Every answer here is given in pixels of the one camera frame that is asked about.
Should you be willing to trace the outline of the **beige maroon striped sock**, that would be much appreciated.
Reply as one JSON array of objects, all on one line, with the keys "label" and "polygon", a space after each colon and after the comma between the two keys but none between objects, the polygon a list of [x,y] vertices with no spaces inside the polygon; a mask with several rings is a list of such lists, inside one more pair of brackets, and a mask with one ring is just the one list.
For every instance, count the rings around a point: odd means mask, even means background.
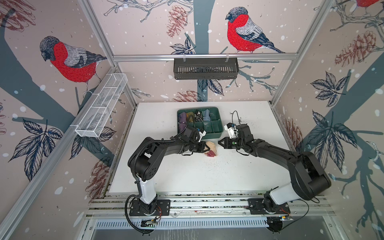
[{"label": "beige maroon striped sock", "polygon": [[209,150],[205,152],[205,155],[207,157],[213,158],[213,157],[216,157],[218,155],[215,143],[207,141],[206,142],[206,149],[208,149],[208,148],[209,148]]}]

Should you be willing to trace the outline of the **purple striped sock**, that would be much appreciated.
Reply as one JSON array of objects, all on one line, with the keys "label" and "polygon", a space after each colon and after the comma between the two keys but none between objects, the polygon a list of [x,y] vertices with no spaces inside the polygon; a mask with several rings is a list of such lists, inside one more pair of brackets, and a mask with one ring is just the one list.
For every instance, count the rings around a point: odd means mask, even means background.
[{"label": "purple striped sock", "polygon": [[187,126],[186,122],[180,122],[178,123],[178,133],[182,133]]}]

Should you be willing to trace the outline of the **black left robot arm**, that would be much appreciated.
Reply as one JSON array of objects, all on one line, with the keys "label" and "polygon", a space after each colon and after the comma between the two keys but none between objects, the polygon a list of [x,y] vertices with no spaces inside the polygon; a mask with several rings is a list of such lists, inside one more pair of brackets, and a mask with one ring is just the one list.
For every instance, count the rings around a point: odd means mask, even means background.
[{"label": "black left robot arm", "polygon": [[168,140],[155,140],[147,137],[139,145],[128,161],[128,167],[135,179],[138,194],[139,212],[144,215],[154,214],[157,210],[158,195],[152,178],[157,173],[163,158],[168,155],[182,155],[185,152],[206,153],[211,149],[202,141],[203,134],[198,129],[186,126],[177,135]]}]

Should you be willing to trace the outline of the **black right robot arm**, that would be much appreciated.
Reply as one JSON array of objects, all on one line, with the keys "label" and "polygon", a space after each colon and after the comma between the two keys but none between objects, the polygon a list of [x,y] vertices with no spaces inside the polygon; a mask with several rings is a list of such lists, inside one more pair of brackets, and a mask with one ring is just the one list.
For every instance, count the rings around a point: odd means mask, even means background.
[{"label": "black right robot arm", "polygon": [[289,183],[264,194],[266,212],[273,214],[287,202],[299,199],[310,201],[331,187],[330,178],[313,153],[289,151],[255,139],[247,124],[236,126],[228,123],[224,129],[229,134],[219,141],[224,149],[244,150],[245,156],[267,159],[289,171]]}]

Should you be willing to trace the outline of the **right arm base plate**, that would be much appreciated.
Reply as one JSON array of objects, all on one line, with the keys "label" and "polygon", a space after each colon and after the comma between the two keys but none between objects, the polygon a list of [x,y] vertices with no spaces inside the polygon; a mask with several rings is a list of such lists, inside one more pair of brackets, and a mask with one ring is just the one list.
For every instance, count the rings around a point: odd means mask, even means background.
[{"label": "right arm base plate", "polygon": [[269,199],[248,199],[248,210],[252,215],[290,215],[291,211],[287,203],[276,205]]}]

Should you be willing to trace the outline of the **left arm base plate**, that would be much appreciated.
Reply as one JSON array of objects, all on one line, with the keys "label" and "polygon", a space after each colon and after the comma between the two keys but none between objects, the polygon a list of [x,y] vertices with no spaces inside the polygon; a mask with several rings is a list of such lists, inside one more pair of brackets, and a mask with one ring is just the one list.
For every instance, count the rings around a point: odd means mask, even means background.
[{"label": "left arm base plate", "polygon": [[141,200],[134,199],[128,204],[128,213],[130,217],[168,216],[170,208],[170,200],[154,199],[154,201],[147,205]]}]

